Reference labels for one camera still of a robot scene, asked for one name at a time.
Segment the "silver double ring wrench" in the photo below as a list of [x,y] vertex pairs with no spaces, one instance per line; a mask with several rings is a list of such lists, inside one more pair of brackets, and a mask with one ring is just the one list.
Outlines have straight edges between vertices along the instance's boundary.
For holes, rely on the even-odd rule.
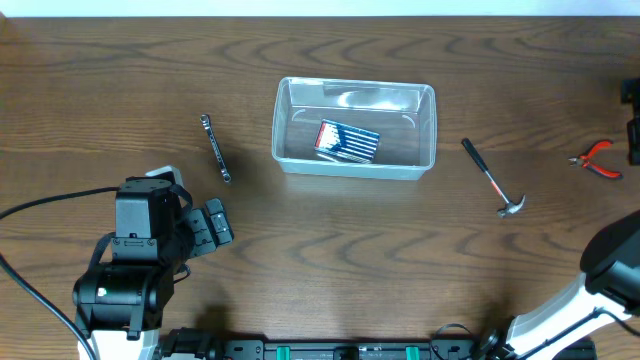
[[221,172],[221,176],[224,180],[225,183],[229,184],[232,180],[232,177],[229,173],[229,170],[226,166],[226,163],[224,161],[224,157],[222,155],[222,152],[220,150],[219,144],[217,142],[217,139],[215,137],[214,134],[214,130],[213,130],[213,126],[212,126],[212,122],[211,122],[211,118],[208,114],[202,114],[200,116],[200,121],[201,124],[203,125],[203,128],[205,129],[205,132],[207,133],[207,136],[209,138],[209,141],[211,143],[213,152],[215,154],[215,158],[216,158],[216,162],[218,164],[218,167],[220,169]]

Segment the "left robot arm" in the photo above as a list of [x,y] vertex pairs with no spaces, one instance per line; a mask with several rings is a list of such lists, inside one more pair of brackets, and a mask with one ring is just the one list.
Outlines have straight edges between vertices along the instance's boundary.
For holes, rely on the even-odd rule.
[[233,239],[221,200],[194,207],[177,168],[126,179],[115,195],[115,230],[74,285],[79,357],[223,358],[223,344],[206,332],[181,328],[162,338],[160,329],[176,284],[190,273],[188,260]]

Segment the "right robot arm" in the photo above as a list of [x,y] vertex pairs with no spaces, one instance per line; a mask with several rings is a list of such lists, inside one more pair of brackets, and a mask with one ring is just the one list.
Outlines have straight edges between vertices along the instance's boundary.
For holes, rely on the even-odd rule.
[[595,359],[592,332],[639,316],[639,213],[605,226],[591,239],[580,273],[535,310],[493,329],[474,346],[471,359]]

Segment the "small claw hammer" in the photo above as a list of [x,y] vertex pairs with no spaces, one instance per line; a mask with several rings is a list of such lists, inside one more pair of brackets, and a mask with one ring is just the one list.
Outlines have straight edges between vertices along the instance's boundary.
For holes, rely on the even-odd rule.
[[502,188],[499,186],[498,182],[494,179],[493,175],[489,170],[489,167],[486,165],[484,159],[479,154],[479,152],[477,151],[477,149],[475,148],[471,140],[469,138],[463,138],[461,140],[461,144],[466,150],[466,152],[469,154],[469,156],[472,158],[472,160],[475,162],[475,164],[478,166],[478,168],[487,176],[496,193],[504,201],[505,206],[502,209],[499,209],[497,211],[498,216],[501,218],[506,218],[508,216],[514,215],[517,212],[519,212],[525,203],[526,196],[523,195],[519,202],[512,201],[504,193]]

